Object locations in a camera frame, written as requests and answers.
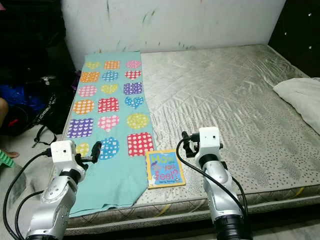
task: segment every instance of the white pillow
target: white pillow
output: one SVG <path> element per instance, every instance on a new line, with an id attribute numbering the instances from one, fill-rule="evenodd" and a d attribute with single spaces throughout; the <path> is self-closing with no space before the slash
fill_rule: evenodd
<path id="1" fill-rule="evenodd" d="M 320 78 L 292 78 L 273 90 L 301 114 L 303 120 L 320 135 Z"/>

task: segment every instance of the book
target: book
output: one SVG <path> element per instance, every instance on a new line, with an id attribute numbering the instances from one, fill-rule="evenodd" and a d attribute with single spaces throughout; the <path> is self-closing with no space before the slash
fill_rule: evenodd
<path id="1" fill-rule="evenodd" d="M 148 189 L 181 186 L 186 184 L 176 150 L 148 151 L 145 155 Z"/>

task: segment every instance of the bed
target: bed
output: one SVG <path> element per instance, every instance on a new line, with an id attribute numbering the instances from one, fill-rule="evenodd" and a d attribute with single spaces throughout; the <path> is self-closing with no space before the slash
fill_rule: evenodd
<path id="1" fill-rule="evenodd" d="M 262 44 L 142 53 L 141 59 L 158 150 L 174 149 L 182 131 L 218 126 L 221 157 L 241 183 L 250 213 L 320 203 L 320 136 L 273 91 L 279 82 L 308 76 Z M 202 176 L 185 166 L 183 172 L 185 186 L 146 190 L 132 207 L 72 217 L 66 234 L 209 219 Z"/>

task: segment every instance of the white wall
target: white wall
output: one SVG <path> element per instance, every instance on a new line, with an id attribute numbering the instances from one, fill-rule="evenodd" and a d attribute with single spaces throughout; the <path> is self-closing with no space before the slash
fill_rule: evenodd
<path id="1" fill-rule="evenodd" d="M 63 0 L 66 42 L 84 55 L 266 44 L 286 0 Z"/>

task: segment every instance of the heart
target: heart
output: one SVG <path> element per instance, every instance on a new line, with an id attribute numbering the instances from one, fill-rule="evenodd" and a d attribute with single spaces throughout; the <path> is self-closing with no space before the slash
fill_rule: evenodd
<path id="1" fill-rule="evenodd" d="M 74 103 L 72 110 L 76 114 L 87 114 L 91 112 L 94 107 L 95 103 L 92 100 L 80 100 Z"/>
<path id="2" fill-rule="evenodd" d="M 93 121 L 93 118 L 85 118 L 81 120 L 75 120 L 75 119 L 70 120 L 70 122 L 73 122 L 74 124 L 72 127 L 69 127 L 68 133 L 66 136 L 68 138 L 81 138 L 81 137 L 90 136 L 92 134 L 92 129 L 94 127 L 89 126 L 89 127 L 86 127 L 87 129 L 84 129 L 83 124 L 79 124 L 79 123 L 85 122 L 85 121 L 91 122 Z"/>
<path id="3" fill-rule="evenodd" d="M 148 132 L 130 134 L 127 136 L 127 143 L 130 157 L 144 156 L 146 152 L 154 150 L 152 136 Z"/>
<path id="4" fill-rule="evenodd" d="M 127 61 L 125 66 L 130 69 L 136 69 L 141 66 L 141 61 L 138 61 L 138 60 Z"/>
<path id="5" fill-rule="evenodd" d="M 92 97 L 93 95 L 96 94 L 96 92 L 97 92 L 97 88 L 93 85 L 83 86 L 77 90 L 77 93 L 81 97 Z"/>
<path id="6" fill-rule="evenodd" d="M 108 133 L 113 127 L 115 127 L 119 123 L 119 121 L 119 117 L 116 115 L 103 116 L 100 117 L 100 119 L 98 120 L 98 127 L 104 129 Z"/>
<path id="7" fill-rule="evenodd" d="M 134 98 L 127 96 L 124 101 L 126 105 L 135 109 L 137 109 L 141 104 L 143 104 L 143 102 L 144 98 L 142 96 L 136 96 Z"/>
<path id="8" fill-rule="evenodd" d="M 128 79 L 135 80 L 141 76 L 141 71 L 127 71 L 124 74 Z"/>
<path id="9" fill-rule="evenodd" d="M 107 71 L 102 75 L 102 79 L 107 82 L 112 82 L 118 79 L 118 73 L 116 71 Z"/>
<path id="10" fill-rule="evenodd" d="M 128 116 L 126 123 L 132 129 L 141 129 L 148 125 L 149 118 L 147 115 L 142 113 L 134 113 Z"/>
<path id="11" fill-rule="evenodd" d="M 120 61 L 106 61 L 104 63 L 104 69 L 119 69 Z"/>
<path id="12" fill-rule="evenodd" d="M 126 83 L 123 85 L 123 93 L 125 95 L 141 94 L 142 93 L 142 83 Z"/>
<path id="13" fill-rule="evenodd" d="M 90 147 L 89 144 L 86 142 L 80 143 L 75 147 L 75 152 L 77 154 L 81 154 L 81 157 L 87 156 L 89 153 Z"/>
<path id="14" fill-rule="evenodd" d="M 119 101 L 115 97 L 102 98 L 98 103 L 98 113 L 119 111 Z"/>
<path id="15" fill-rule="evenodd" d="M 112 136 L 101 141 L 99 160 L 107 160 L 113 158 L 119 152 L 119 141 Z"/>
<path id="16" fill-rule="evenodd" d="M 90 69 L 96 69 L 97 67 L 100 66 L 100 62 L 98 62 L 98 61 L 97 62 L 87 61 L 85 63 L 85 65 Z"/>
<path id="17" fill-rule="evenodd" d="M 99 76 L 100 76 L 100 72 L 99 71 L 82 72 L 79 81 L 81 83 L 94 83 L 94 82 L 98 82 Z"/>
<path id="18" fill-rule="evenodd" d="M 105 94 L 113 94 L 118 89 L 118 84 L 103 85 L 101 91 Z"/>

